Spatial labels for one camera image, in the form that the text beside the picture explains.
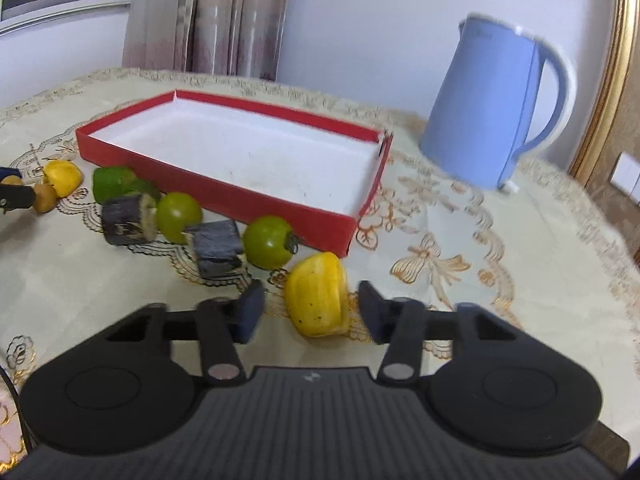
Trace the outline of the brown longan fruit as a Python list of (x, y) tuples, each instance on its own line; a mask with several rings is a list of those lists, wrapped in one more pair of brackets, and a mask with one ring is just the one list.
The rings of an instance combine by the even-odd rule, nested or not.
[(46, 214), (56, 207), (58, 194), (49, 183), (37, 183), (34, 185), (35, 200), (32, 209), (37, 214)]
[(24, 182), (21, 177), (16, 176), (15, 174), (10, 174), (9, 176), (2, 179), (1, 184), (23, 186)]

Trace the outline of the small yellow fruit piece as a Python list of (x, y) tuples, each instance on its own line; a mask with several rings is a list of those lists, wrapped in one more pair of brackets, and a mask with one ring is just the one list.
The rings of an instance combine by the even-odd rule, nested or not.
[(43, 167), (43, 174), (58, 198), (69, 196), (84, 182), (84, 174), (68, 160), (51, 160)]

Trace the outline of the dark eggplant chunk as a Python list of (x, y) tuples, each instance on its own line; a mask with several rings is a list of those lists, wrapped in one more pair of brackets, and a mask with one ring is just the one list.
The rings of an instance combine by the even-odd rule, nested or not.
[(222, 278), (246, 267), (240, 232), (234, 220), (189, 226), (183, 234), (193, 252), (198, 274), (204, 280)]

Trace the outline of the large yellow fruit piece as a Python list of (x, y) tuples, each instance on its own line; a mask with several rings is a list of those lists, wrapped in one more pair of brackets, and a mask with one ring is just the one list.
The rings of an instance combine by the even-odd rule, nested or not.
[(319, 252), (293, 266), (283, 298), (288, 317), (302, 336), (322, 338), (348, 333), (346, 271), (333, 252)]

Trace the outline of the green tomato with stem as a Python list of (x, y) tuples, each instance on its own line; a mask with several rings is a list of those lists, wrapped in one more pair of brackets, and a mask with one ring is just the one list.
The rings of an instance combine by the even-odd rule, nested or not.
[(300, 238), (283, 218), (262, 216), (246, 227), (242, 243), (252, 266), (271, 271), (283, 268), (297, 254)]

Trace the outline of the green cucumber piece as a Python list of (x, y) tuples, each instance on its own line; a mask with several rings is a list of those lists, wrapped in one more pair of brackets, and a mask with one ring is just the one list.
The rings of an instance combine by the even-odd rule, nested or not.
[(123, 196), (136, 179), (136, 174), (125, 166), (96, 168), (92, 174), (93, 197), (102, 205), (107, 200)]
[(124, 195), (148, 194), (153, 200), (159, 202), (162, 198), (162, 192), (151, 181), (137, 178), (124, 186)]

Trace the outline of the dark eggplant round piece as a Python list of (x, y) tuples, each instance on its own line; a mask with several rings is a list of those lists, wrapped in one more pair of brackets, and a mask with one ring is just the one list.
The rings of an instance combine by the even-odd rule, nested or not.
[(114, 246), (151, 243), (157, 237), (156, 201), (146, 193), (107, 200), (101, 210), (105, 240)]

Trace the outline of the round green tomato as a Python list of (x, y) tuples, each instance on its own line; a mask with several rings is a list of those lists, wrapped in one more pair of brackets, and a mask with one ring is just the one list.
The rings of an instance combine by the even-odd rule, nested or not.
[(157, 204), (155, 220), (160, 234), (171, 243), (186, 244), (184, 231), (203, 221), (201, 205), (186, 193), (165, 194)]

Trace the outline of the cream embroidered tablecloth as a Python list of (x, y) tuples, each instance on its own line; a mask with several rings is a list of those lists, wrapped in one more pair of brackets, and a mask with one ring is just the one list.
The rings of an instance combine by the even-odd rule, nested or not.
[[(520, 192), (481, 191), (416, 150), (420, 122), (259, 80), (114, 68), (1, 114), (1, 163), (39, 183), (51, 160), (86, 178), (76, 130), (172, 90), (292, 107), (393, 137), (346, 271), (349, 331), (307, 338), (283, 268), (204, 280), (189, 245), (114, 246), (82, 184), (48, 214), (1, 220), (1, 474), (6, 479), (634, 479), (639, 474), (639, 277), (618, 235), (570, 179), (518, 167)], [(206, 382), (198, 344), (139, 352), (107, 331), (149, 304), (192, 310), (265, 287), (245, 382)], [(378, 380), (387, 349), (358, 308), (386, 298), (470, 302), (511, 341), (452, 354), (424, 344), (419, 380)]]

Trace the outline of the red shallow cardboard box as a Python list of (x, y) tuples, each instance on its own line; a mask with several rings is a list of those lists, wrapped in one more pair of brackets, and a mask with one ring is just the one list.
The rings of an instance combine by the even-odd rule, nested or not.
[(172, 90), (76, 130), (80, 156), (249, 224), (272, 214), (344, 257), (381, 181), (390, 133), (292, 107)]

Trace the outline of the blue electric kettle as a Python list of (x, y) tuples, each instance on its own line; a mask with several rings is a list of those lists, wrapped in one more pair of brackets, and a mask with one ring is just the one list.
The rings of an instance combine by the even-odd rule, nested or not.
[[(558, 93), (547, 125), (529, 139), (544, 66), (554, 71)], [(576, 94), (573, 63), (560, 47), (521, 26), (470, 13), (459, 24), (459, 42), (420, 151), (451, 177), (515, 193), (518, 161), (555, 142), (572, 116)]]

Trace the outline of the pink floral curtain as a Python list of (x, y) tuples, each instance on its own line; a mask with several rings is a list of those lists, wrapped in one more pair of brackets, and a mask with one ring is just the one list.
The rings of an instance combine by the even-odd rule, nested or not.
[(275, 80), (288, 0), (132, 0), (122, 65)]

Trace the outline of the white wall switch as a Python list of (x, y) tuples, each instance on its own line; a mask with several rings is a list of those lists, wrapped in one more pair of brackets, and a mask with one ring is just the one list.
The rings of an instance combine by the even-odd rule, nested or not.
[(626, 152), (621, 152), (616, 160), (612, 171), (610, 182), (627, 197), (632, 197), (636, 202), (639, 200), (639, 162), (634, 156)]

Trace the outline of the gold picture frame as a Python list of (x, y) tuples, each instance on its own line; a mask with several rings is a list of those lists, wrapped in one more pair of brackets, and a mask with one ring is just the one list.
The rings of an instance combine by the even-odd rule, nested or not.
[(568, 173), (587, 186), (612, 138), (639, 31), (639, 0), (614, 0), (610, 40), (598, 93)]

